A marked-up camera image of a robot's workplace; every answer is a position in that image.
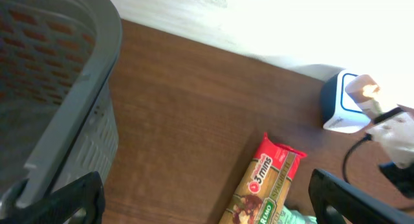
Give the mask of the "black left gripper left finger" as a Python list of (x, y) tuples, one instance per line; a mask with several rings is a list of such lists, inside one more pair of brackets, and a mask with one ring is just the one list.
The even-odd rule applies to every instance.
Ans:
[(105, 210), (103, 183), (98, 172), (89, 172), (34, 204), (19, 208), (1, 224), (65, 223), (84, 209), (84, 223), (101, 223)]

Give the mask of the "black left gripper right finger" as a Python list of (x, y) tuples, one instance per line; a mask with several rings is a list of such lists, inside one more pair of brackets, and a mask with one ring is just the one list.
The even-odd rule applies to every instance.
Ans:
[(318, 223), (413, 224), (412, 216), (380, 202), (325, 170), (313, 170), (308, 193)]

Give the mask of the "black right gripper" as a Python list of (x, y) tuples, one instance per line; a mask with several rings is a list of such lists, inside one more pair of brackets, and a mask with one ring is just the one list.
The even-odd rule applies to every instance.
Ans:
[(395, 163), (388, 162), (378, 167), (404, 197), (413, 199), (413, 164), (406, 168), (399, 168)]

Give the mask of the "teal wipes packet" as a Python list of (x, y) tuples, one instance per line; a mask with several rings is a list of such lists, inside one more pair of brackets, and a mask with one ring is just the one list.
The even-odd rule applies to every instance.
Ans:
[(297, 210), (283, 207), (277, 224), (317, 224), (317, 221), (314, 216), (304, 216)]

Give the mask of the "red spaghetti packet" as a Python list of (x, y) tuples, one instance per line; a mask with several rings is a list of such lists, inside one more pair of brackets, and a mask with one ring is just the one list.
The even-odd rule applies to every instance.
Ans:
[(306, 157), (291, 146), (272, 142), (265, 133), (219, 224), (277, 223), (300, 161)]

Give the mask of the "white tube gold cap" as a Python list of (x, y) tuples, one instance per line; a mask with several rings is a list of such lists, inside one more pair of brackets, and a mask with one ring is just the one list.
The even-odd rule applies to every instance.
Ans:
[(390, 110), (381, 87), (368, 74), (357, 76), (345, 86), (345, 92), (371, 120)]

